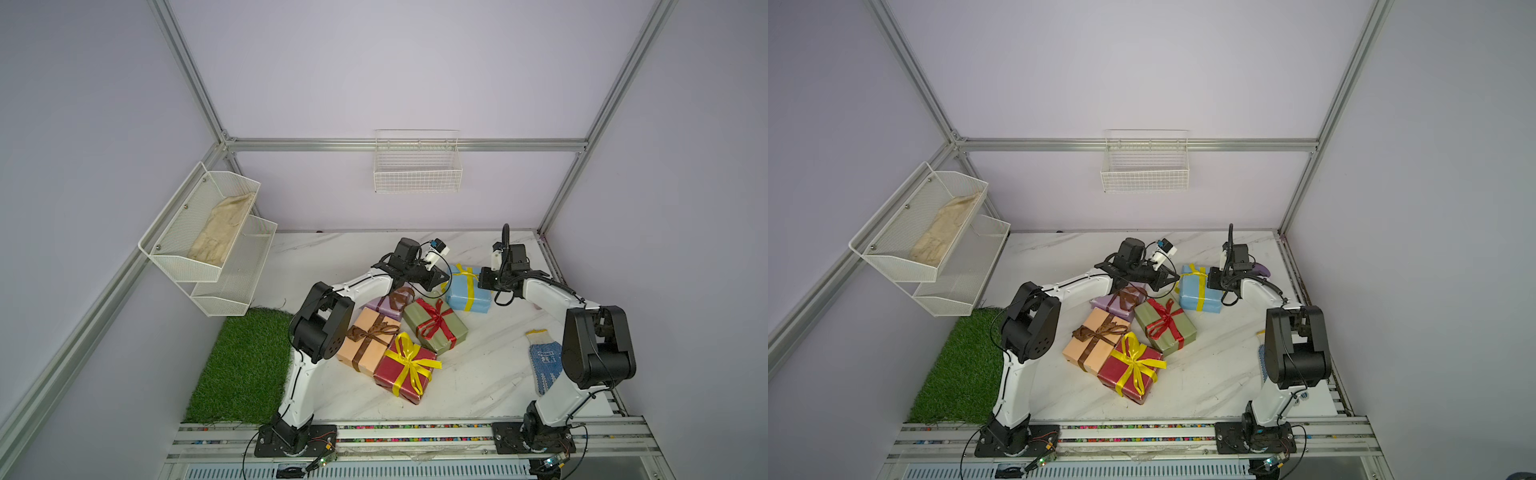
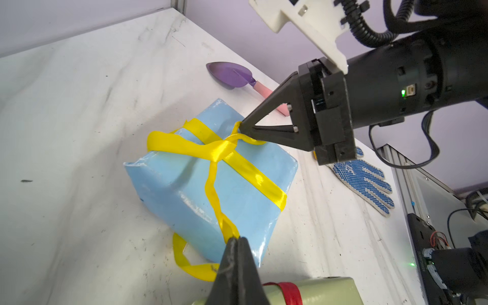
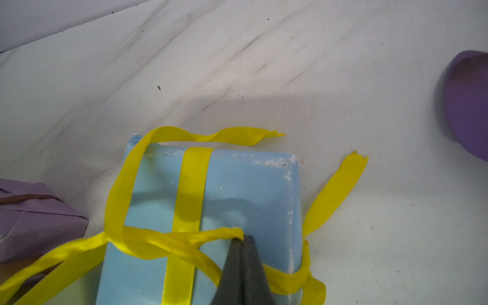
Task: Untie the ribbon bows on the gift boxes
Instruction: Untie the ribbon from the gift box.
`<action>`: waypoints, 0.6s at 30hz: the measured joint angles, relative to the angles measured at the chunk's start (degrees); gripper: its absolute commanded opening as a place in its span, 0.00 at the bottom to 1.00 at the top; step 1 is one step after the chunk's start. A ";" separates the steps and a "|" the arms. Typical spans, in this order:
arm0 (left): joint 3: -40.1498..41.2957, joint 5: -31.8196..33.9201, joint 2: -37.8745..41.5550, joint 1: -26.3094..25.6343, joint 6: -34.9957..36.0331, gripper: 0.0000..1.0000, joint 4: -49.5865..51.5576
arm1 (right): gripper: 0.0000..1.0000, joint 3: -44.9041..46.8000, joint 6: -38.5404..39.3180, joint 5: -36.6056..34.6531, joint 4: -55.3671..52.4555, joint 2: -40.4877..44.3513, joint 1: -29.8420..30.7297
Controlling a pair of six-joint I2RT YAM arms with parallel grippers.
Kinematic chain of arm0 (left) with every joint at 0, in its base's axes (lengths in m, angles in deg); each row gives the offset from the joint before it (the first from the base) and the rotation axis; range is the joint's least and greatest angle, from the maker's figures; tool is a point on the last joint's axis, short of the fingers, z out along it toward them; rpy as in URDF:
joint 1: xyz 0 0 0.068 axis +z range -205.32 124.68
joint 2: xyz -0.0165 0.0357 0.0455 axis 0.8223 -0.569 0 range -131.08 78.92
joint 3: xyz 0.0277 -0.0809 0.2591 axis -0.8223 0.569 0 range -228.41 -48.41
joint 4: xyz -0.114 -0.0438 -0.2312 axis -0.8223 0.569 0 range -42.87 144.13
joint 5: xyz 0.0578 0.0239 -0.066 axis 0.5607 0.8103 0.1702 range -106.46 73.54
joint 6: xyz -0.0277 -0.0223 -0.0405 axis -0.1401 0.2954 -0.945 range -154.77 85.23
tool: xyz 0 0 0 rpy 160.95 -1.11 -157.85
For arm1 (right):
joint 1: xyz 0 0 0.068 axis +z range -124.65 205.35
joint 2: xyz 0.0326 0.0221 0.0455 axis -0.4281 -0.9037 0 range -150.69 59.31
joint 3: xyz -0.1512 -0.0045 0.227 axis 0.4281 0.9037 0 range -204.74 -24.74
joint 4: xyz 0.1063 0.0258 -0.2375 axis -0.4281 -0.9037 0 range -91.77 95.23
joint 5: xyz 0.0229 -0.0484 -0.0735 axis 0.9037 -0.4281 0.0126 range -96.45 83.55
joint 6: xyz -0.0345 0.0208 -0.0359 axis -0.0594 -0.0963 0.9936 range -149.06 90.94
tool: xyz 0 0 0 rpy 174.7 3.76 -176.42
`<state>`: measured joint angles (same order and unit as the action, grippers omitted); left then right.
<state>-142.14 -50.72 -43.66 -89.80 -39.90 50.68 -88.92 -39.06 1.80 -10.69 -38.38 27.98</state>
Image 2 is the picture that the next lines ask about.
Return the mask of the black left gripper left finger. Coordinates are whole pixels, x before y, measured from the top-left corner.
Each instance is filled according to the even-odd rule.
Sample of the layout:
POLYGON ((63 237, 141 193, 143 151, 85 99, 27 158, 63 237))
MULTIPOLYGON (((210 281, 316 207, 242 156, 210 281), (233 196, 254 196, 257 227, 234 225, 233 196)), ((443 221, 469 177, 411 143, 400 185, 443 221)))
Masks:
POLYGON ((238 304, 238 239, 236 238, 230 238, 226 244, 216 279, 205 304, 238 304))

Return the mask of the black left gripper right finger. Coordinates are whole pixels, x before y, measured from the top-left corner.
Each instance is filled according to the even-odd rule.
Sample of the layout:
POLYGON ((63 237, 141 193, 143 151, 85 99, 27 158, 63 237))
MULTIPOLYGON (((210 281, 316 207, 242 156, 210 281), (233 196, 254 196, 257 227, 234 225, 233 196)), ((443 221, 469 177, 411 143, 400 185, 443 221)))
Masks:
POLYGON ((237 241, 237 304, 270 305, 250 250, 249 242, 241 237, 237 241))

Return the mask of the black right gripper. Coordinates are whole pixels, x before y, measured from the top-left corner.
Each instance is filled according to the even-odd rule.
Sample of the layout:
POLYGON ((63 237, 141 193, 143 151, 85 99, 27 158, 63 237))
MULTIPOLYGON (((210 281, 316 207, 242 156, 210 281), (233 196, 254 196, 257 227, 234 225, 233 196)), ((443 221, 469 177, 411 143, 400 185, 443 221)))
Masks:
POLYGON ((480 18, 423 30, 349 61, 347 74, 331 72, 323 59, 303 64, 240 125, 257 141, 315 151, 320 163, 355 157, 356 128, 399 124, 423 113, 421 130, 430 160, 440 149, 430 133, 433 113, 468 101, 487 104, 487 24, 480 18), (258 123, 279 106, 290 125, 258 123), (294 110, 304 123, 294 123, 294 110))

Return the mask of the red ribbon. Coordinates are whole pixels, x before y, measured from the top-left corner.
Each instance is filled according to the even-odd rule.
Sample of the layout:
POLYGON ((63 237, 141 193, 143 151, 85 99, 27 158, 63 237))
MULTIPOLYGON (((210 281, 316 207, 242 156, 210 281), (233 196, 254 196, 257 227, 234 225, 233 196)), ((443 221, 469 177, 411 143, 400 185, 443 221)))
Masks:
POLYGON ((303 305, 302 297, 298 286, 291 282, 268 282, 264 286, 277 286, 282 291, 286 305, 303 305))

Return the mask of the green gift box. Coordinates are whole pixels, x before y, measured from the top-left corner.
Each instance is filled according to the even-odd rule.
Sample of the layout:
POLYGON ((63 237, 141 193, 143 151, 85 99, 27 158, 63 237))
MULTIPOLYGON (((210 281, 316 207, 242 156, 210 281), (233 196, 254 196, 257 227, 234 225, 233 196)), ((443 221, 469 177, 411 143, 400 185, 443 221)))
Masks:
MULTIPOLYGON (((261 283, 270 304, 285 304, 279 287, 261 283)), ((298 286, 303 304, 363 304, 350 277, 310 278, 291 283, 298 286)))

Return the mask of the light blue gift box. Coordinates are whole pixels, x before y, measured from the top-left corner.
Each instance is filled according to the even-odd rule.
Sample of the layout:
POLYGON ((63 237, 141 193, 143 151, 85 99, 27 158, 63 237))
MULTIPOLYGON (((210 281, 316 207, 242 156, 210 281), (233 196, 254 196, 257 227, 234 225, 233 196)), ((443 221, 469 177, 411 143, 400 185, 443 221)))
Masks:
POLYGON ((204 258, 218 263, 224 235, 209 196, 216 195, 222 213, 245 237, 261 264, 298 164, 272 143, 236 142, 224 159, 209 160, 174 151, 149 151, 125 164, 145 206, 204 258))

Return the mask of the yellow ribbon of blue box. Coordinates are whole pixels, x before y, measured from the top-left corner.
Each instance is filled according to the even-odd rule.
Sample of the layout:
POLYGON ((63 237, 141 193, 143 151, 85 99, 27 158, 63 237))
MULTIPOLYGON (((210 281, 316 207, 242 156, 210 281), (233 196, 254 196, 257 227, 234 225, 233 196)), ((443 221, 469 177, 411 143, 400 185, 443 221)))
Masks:
POLYGON ((192 119, 174 133, 151 132, 147 155, 126 167, 141 201, 171 227, 178 267, 206 282, 231 238, 247 238, 252 264, 261 264, 297 171, 282 148, 238 127, 217 133, 192 119))

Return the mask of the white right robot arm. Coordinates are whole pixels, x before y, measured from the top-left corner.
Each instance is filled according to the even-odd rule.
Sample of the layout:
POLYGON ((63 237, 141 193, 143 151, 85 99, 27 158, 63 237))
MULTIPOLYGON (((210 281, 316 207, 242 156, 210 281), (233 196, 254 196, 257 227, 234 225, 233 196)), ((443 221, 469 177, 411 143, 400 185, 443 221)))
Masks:
POLYGON ((363 18, 368 1, 252 1, 274 32, 294 24, 323 53, 299 66, 241 123, 245 135, 303 151, 320 165, 357 157, 354 129, 395 125, 423 113, 487 105, 487 2, 383 2, 385 32, 363 18))

